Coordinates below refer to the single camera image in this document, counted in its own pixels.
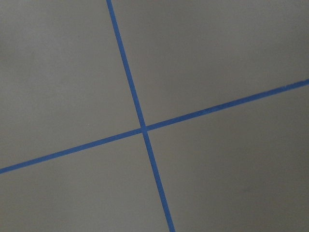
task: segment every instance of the blue painter's tape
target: blue painter's tape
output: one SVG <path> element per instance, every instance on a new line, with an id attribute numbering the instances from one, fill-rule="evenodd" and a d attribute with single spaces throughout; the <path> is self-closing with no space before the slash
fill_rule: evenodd
<path id="1" fill-rule="evenodd" d="M 152 146 L 151 146 L 151 143 L 150 143 L 150 139 L 149 139 L 149 136 L 148 136 L 145 120 L 144 120 L 142 110 L 141 110 L 141 107 L 140 107 L 140 101 L 139 101 L 139 98 L 137 96 L 137 92 L 136 92 L 135 85 L 134 85 L 134 82 L 133 82 L 129 63 L 128 63 L 128 60 L 126 58 L 125 48 L 124 48 L 124 45 L 123 45 L 123 42 L 122 42 L 122 39 L 121 39 L 121 36 L 120 36 L 116 16 L 115 16 L 115 13 L 114 13 L 114 10 L 113 10 L 113 7 L 112 7 L 112 1 L 106 0 L 106 2 L 107 2 L 107 6 L 108 6 L 108 9 L 109 9 L 110 15 L 111 15 L 112 26 L 113 26 L 113 29 L 114 29 L 114 32 L 115 32 L 117 43 L 118 43 L 122 63 L 124 65 L 124 69 L 126 71 L 126 77 L 127 77 L 128 82 L 129 82 L 129 87 L 130 87 L 130 90 L 131 90 L 131 94 L 132 94 L 133 102 L 134 102 L 134 105 L 135 105 L 136 113 L 137 113 L 137 116 L 139 118 L 140 128 L 142 130 L 142 134 L 143 134 L 143 137 L 144 137 L 145 145 L 146 145 L 146 148 L 147 148 L 147 153 L 148 153 L 148 156 L 149 156 L 149 161 L 150 161 L 150 164 L 151 164 L 151 168 L 153 170 L 154 179 L 155 179 L 155 182 L 156 182 L 156 185 L 157 185 L 157 188 L 158 188 L 158 192 L 159 192 L 160 200 L 161 200 L 162 207 L 163 207 L 163 210 L 164 210 L 165 218 L 166 218 L 166 221 L 167 221 L 167 224 L 168 224 L 168 227 L 169 227 L 169 231 L 175 232 L 174 224 L 173 224 L 172 217 L 171 217 L 170 211 L 169 211 L 168 202 L 167 202 L 167 199 L 165 197 L 165 193 L 164 193 L 163 185 L 162 185 L 162 182 L 161 182 L 159 170 L 158 170 L 158 167 L 157 167 L 157 164 L 156 164 L 156 161 L 155 161 L 154 152 L 153 152 L 153 149 L 152 149 Z"/>
<path id="2" fill-rule="evenodd" d="M 22 162 L 22 163 L 18 163 L 18 164 L 9 166 L 9 167 L 1 168 L 0 174 L 7 173 L 7 172 L 10 172 L 10 171 L 13 171 L 13 170 L 16 170 L 16 169 L 24 168 L 24 167 L 27 167 L 27 166 L 30 166 L 30 165 L 33 165 L 33 164 L 36 164 L 36 163 L 41 163 L 41 162 L 44 162 L 44 161 L 52 160 L 52 159 L 55 159 L 55 158 L 58 158 L 58 157 L 61 157 L 61 156 L 72 154 L 72 153 L 77 152 L 77 151 L 82 151 L 82 150 L 85 150 L 85 149 L 88 149 L 88 148 L 92 148 L 92 147 L 99 146 L 99 145 L 102 145 L 102 144 L 110 143 L 110 142 L 113 142 L 113 141 L 116 141 L 116 140 L 119 140 L 119 139 L 123 139 L 123 138 L 129 137 L 129 136 L 135 135 L 135 134 L 140 134 L 140 133 L 141 133 L 141 129 L 136 129 L 136 130 L 132 130 L 132 131 L 130 130 L 128 132 L 121 133 L 121 134 L 118 134 L 118 135 L 114 135 L 114 136 L 111 136 L 111 137 L 108 137 L 108 138 L 105 138 L 105 139 L 100 139 L 100 140 L 93 141 L 93 142 L 90 142 L 90 143 L 87 143 L 87 144 L 84 144 L 84 145 L 72 147 L 72 148 L 69 148 L 67 150 L 59 151 L 59 152 L 56 152 L 56 153 L 53 153 L 53 154 L 50 154 L 50 155 L 47 155 L 47 156 L 42 156 L 42 157 L 31 159 L 31 160 L 28 160 L 28 161 L 25 161 L 25 162 Z"/>
<path id="3" fill-rule="evenodd" d="M 165 127 L 165 126 L 174 124 L 174 123 L 182 122 L 182 121 L 194 118 L 194 117 L 207 115 L 207 114 L 210 114 L 210 113 L 213 113 L 213 112 L 216 112 L 216 111 L 224 110 L 224 109 L 227 109 L 227 108 L 230 108 L 230 107 L 233 107 L 233 106 L 237 106 L 237 105 L 240 105 L 240 104 L 244 104 L 244 103 L 247 103 L 247 102 L 252 102 L 252 101 L 255 101 L 255 100 L 258 100 L 258 99 L 261 99 L 261 98 L 266 98 L 266 97 L 269 97 L 269 96 L 272 96 L 272 95 L 275 95 L 275 94 L 278 94 L 278 93 L 286 92 L 286 91 L 289 91 L 289 90 L 292 90 L 292 89 L 295 89 L 295 88 L 299 88 L 299 87 L 303 87 L 303 86 L 306 86 L 306 85 L 309 85 L 309 79 L 304 80 L 304 81 L 299 81 L 299 82 L 296 82 L 296 83 L 293 83 L 293 84 L 290 84 L 290 85 L 287 85 L 287 86 L 282 86 L 282 87 L 279 87 L 279 88 L 271 89 L 269 91 L 265 91 L 265 92 L 262 92 L 262 93 L 257 93 L 257 94 L 254 94 L 254 95 L 251 95 L 251 96 L 248 96 L 248 97 L 245 97 L 245 98 L 240 98 L 240 99 L 237 99 L 237 100 L 234 100 L 234 101 L 231 101 L 231 102 L 227 102 L 227 103 L 224 103 L 224 104 L 221 104 L 221 105 L 216 105 L 216 106 L 204 109 L 204 110 L 199 110 L 199 111 L 196 111 L 196 112 L 193 112 L 193 113 L 189 113 L 189 114 L 186 114 L 186 115 L 183 115 L 183 116 L 175 117 L 175 118 L 165 120 L 165 121 L 162 121 L 162 122 L 158 122 L 158 123 L 147 126 L 147 130 L 151 131 L 151 130 L 154 130 L 154 129 L 158 129 L 158 128 L 161 128 L 161 127 Z"/>
<path id="4" fill-rule="evenodd" d="M 136 92 L 135 85 L 134 85 L 134 82 L 133 82 L 129 63 L 128 63 L 128 60 L 126 58 L 126 52 L 125 52 L 125 48 L 124 48 L 124 45 L 122 43 L 122 39 L 121 39 L 121 36 L 120 36 L 116 16 L 115 16 L 115 13 L 114 13 L 114 10 L 113 10 L 113 7 L 112 7 L 112 2 L 110 0 L 107 0 L 106 2 L 107 2 L 108 10 L 110 12 L 110 16 L 111 16 L 111 20 L 112 20 L 112 26 L 113 26 L 113 29 L 114 29 L 114 32 L 115 32 L 117 44 L 118 44 L 120 55 L 121 55 L 121 60 L 122 60 L 122 63 L 124 65 L 124 69 L 125 69 L 125 72 L 126 72 L 126 77 L 127 77 L 128 83 L 129 83 L 130 90 L 131 90 L 131 94 L 132 94 L 133 102 L 134 102 L 134 105 L 135 105 L 136 113 L 137 113 L 137 116 L 138 116 L 139 121 L 140 121 L 140 126 L 145 127 L 145 121 L 144 121 L 143 113 L 141 111 L 140 101 L 139 101 L 138 96 L 137 96 L 137 92 Z"/>

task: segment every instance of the concrete floor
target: concrete floor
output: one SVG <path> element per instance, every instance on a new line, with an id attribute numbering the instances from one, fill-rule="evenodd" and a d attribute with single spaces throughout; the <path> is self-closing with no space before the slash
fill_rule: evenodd
<path id="1" fill-rule="evenodd" d="M 0 231 L 309 231 L 309 1 L 112 4 L 135 88 L 105 1 L 0 1 Z"/>

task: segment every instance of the blue tape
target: blue tape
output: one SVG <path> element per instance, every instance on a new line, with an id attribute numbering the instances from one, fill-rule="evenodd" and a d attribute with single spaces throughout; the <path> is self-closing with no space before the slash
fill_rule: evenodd
<path id="1" fill-rule="evenodd" d="M 130 90 L 131 90 L 133 102 L 134 102 L 134 105 L 135 105 L 136 113 L 137 113 L 137 116 L 139 118 L 140 128 L 142 130 L 142 134 L 143 134 L 143 137 L 144 137 L 149 161 L 150 161 L 150 164 L 151 164 L 151 168 L 153 170 L 154 179 L 155 179 L 155 182 L 156 182 L 156 186 L 158 188 L 158 192 L 159 192 L 160 200 L 161 200 L 162 207 L 163 207 L 163 210 L 164 210 L 165 218 L 166 218 L 166 221 L 168 223 L 169 231 L 175 232 L 173 220 L 171 218 L 170 211 L 169 211 L 168 202 L 167 202 L 167 199 L 165 197 L 165 193 L 164 193 L 163 185 L 162 185 L 162 182 L 161 182 L 159 170 L 158 170 L 158 167 L 157 167 L 157 164 L 156 164 L 156 161 L 155 161 L 154 152 L 153 152 L 153 149 L 152 149 L 152 146 L 151 146 L 151 143 L 150 143 L 150 139 L 149 139 L 149 136 L 148 136 L 145 120 L 144 120 L 142 110 L 141 110 L 141 107 L 140 107 L 140 101 L 139 101 L 139 98 L 137 96 L 137 92 L 136 92 L 135 85 L 134 85 L 134 82 L 133 82 L 129 63 L 128 63 L 128 60 L 126 58 L 126 52 L 125 52 L 124 45 L 122 43 L 122 39 L 121 39 L 121 36 L 120 36 L 116 16 L 115 16 L 115 13 L 114 13 L 114 10 L 113 10 L 113 7 L 112 7 L 112 1 L 106 0 L 106 2 L 107 2 L 107 6 L 108 6 L 108 9 L 109 9 L 110 15 L 111 15 L 112 26 L 113 26 L 115 36 L 116 36 L 116 39 L 117 39 L 122 63 L 124 65 L 124 69 L 126 71 L 126 77 L 127 77 L 127 80 L 128 80 L 129 86 L 130 86 Z"/>
<path id="2" fill-rule="evenodd" d="M 102 145 L 102 144 L 110 143 L 110 142 L 113 142 L 113 141 L 116 141 L 116 140 L 119 140 L 119 139 L 123 139 L 123 138 L 129 137 L 129 136 L 135 135 L 135 134 L 140 134 L 141 132 L 142 132 L 141 129 L 135 129 L 135 130 L 132 130 L 132 131 L 130 130 L 128 132 L 124 132 L 124 133 L 117 134 L 117 135 L 114 135 L 114 136 L 111 136 L 111 137 L 108 137 L 108 138 L 93 141 L 93 142 L 90 142 L 90 143 L 87 143 L 87 144 L 84 144 L 84 145 L 72 147 L 72 148 L 69 148 L 67 150 L 59 151 L 59 152 L 56 152 L 56 153 L 53 153 L 53 154 L 50 154 L 50 155 L 31 159 L 31 160 L 28 160 L 28 161 L 25 161 L 25 162 L 22 162 L 22 163 L 18 163 L 18 164 L 9 166 L 9 167 L 1 168 L 0 174 L 7 173 L 7 172 L 10 172 L 10 171 L 13 171 L 13 170 L 16 170 L 16 169 L 24 168 L 24 167 L 27 167 L 27 166 L 30 166 L 30 165 L 33 165 L 33 164 L 36 164 L 36 163 L 41 163 L 41 162 L 44 162 L 44 161 L 52 160 L 52 159 L 55 159 L 55 158 L 58 158 L 58 157 L 61 157 L 61 156 L 69 155 L 69 154 L 72 154 L 72 153 L 77 152 L 77 151 L 82 151 L 82 150 L 85 150 L 85 149 L 88 149 L 88 148 L 92 148 L 92 147 L 99 146 L 99 145 Z"/>
<path id="3" fill-rule="evenodd" d="M 152 125 L 147 126 L 147 130 L 151 131 L 151 130 L 154 130 L 154 129 L 158 129 L 158 128 L 161 128 L 161 127 L 165 127 L 165 126 L 174 124 L 174 123 L 185 121 L 185 120 L 188 120 L 188 119 L 191 119 L 191 118 L 194 118 L 194 117 L 207 115 L 207 114 L 210 114 L 210 113 L 213 113 L 213 112 L 216 112 L 216 111 L 224 110 L 224 109 L 227 109 L 227 108 L 230 108 L 230 107 L 233 107 L 233 106 L 236 106 L 236 105 L 244 104 L 244 103 L 247 103 L 247 102 L 252 102 L 252 101 L 255 101 L 255 100 L 258 100 L 258 99 L 261 99 L 261 98 L 266 98 L 266 97 L 269 97 L 269 96 L 272 96 L 272 95 L 275 95 L 275 94 L 278 94 L 278 93 L 286 92 L 288 90 L 303 87 L 303 86 L 306 86 L 306 85 L 309 85 L 309 79 L 304 80 L 304 81 L 299 81 L 299 82 L 296 82 L 296 83 L 293 83 L 293 84 L 290 84 L 290 85 L 287 85 L 287 86 L 275 88 L 275 89 L 265 91 L 265 92 L 262 92 L 262 93 L 257 93 L 257 94 L 254 94 L 254 95 L 251 95 L 251 96 L 248 96 L 248 97 L 245 97 L 245 98 L 240 98 L 240 99 L 237 99 L 237 100 L 234 100 L 234 101 L 231 101 L 231 102 L 227 102 L 227 103 L 224 103 L 224 104 L 221 104 L 221 105 L 216 105 L 216 106 L 213 106 L 213 107 L 210 107 L 210 108 L 207 108 L 207 109 L 204 109 L 204 110 L 196 111 L 196 112 L 193 112 L 193 113 L 190 113 L 190 114 L 186 114 L 186 115 L 183 115 L 183 116 L 168 119 L 168 120 L 165 120 L 165 121 L 162 121 L 162 122 L 154 123 Z"/>

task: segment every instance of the gray surface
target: gray surface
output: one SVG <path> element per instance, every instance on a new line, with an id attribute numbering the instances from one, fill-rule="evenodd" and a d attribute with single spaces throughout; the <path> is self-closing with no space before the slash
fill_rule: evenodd
<path id="1" fill-rule="evenodd" d="M 150 132 L 177 232 L 309 231 L 309 88 Z"/>
<path id="2" fill-rule="evenodd" d="M 0 168 L 139 127 L 106 3 L 0 1 Z"/>
<path id="3" fill-rule="evenodd" d="M 309 1 L 113 4 L 147 124 L 308 78 Z"/>
<path id="4" fill-rule="evenodd" d="M 0 175 L 2 232 L 167 232 L 141 135 Z"/>

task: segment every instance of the floor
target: floor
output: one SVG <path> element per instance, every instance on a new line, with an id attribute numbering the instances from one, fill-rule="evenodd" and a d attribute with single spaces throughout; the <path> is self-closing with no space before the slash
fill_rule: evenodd
<path id="1" fill-rule="evenodd" d="M 0 231 L 309 231 L 308 10 L 2 0 Z"/>

